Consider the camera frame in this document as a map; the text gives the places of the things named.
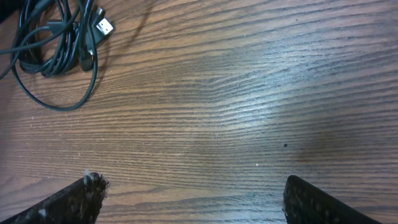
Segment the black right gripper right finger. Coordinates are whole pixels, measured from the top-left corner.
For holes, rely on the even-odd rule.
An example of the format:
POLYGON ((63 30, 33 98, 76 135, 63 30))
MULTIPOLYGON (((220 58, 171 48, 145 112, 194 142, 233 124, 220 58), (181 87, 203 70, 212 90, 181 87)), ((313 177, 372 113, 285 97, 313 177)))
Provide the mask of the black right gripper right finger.
POLYGON ((381 224, 296 175, 285 184, 284 213, 288 224, 381 224))

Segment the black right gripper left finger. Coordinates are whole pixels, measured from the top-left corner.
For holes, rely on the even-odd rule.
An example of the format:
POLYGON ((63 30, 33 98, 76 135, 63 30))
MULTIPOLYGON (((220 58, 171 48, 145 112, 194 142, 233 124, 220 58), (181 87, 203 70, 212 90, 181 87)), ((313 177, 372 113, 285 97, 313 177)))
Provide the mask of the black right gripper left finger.
POLYGON ((95 224, 108 187, 103 175, 91 172, 1 224, 95 224))

